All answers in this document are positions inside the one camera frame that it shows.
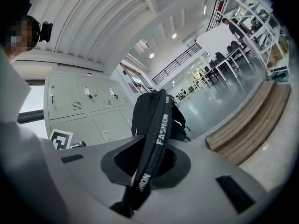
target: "black slot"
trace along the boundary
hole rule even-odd
[[[216,181],[238,213],[245,211],[255,203],[231,176],[221,176],[216,178]]]
[[[81,154],[75,154],[75,155],[72,155],[72,156],[61,158],[61,161],[63,163],[68,163],[68,162],[73,162],[73,161],[76,161],[76,160],[79,160],[79,159],[83,159],[83,158],[84,158],[83,155],[81,155]]]

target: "metal locker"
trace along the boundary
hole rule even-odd
[[[50,120],[85,113],[77,76],[50,73],[47,103]]]
[[[119,110],[126,120],[127,124],[132,127],[132,119],[133,119],[133,111],[134,111],[134,106],[132,105],[126,105],[119,107]]]
[[[84,141],[87,146],[100,144],[89,118],[81,118],[63,123],[52,124],[50,127],[51,131],[53,129],[58,129],[73,133],[71,145],[78,141]]]
[[[80,76],[80,80],[83,86],[81,92],[89,112],[116,107],[113,101],[115,98],[110,94],[107,80],[84,76]]]
[[[109,81],[110,85],[110,92],[114,93],[118,96],[116,99],[117,106],[123,106],[123,105],[130,105],[131,102],[129,98],[127,97],[125,91],[122,89],[121,85],[116,81]]]
[[[93,120],[105,142],[132,136],[130,127],[118,110],[93,115]]]

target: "gray floor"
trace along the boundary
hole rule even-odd
[[[188,133],[191,139],[204,134],[232,113],[263,75],[259,61],[251,54],[248,59],[251,66],[244,59],[238,62],[238,79],[227,71],[224,74],[227,82],[218,76],[220,81],[215,85],[192,92],[189,98],[179,103],[178,108],[186,119],[186,125],[191,129]]]
[[[257,179],[267,191],[283,184],[298,158],[299,57],[290,43],[291,93],[278,125],[264,145],[240,167]]]

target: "wooden step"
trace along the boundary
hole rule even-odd
[[[275,85],[269,99],[244,132],[218,151],[235,165],[246,161],[269,137],[281,117],[291,91],[290,85]]]
[[[273,81],[262,82],[248,103],[224,126],[206,137],[211,150],[219,151],[228,145],[255,116],[274,87]]]

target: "black railing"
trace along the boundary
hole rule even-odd
[[[215,1],[215,5],[214,5],[214,9],[213,9],[213,14],[211,16],[209,25],[207,27],[206,31],[209,31],[217,26],[220,25],[221,20],[222,20],[222,15],[220,15],[218,12],[223,12],[223,9],[226,6],[228,0],[216,0]]]
[[[192,57],[196,52],[198,52],[201,47],[195,43],[188,50],[182,53],[179,57],[177,57],[173,62],[171,62],[168,66],[166,66],[163,71],[157,74],[152,81],[155,84],[159,84],[162,80],[164,80],[170,73],[172,73],[177,67],[183,64],[186,60]]]

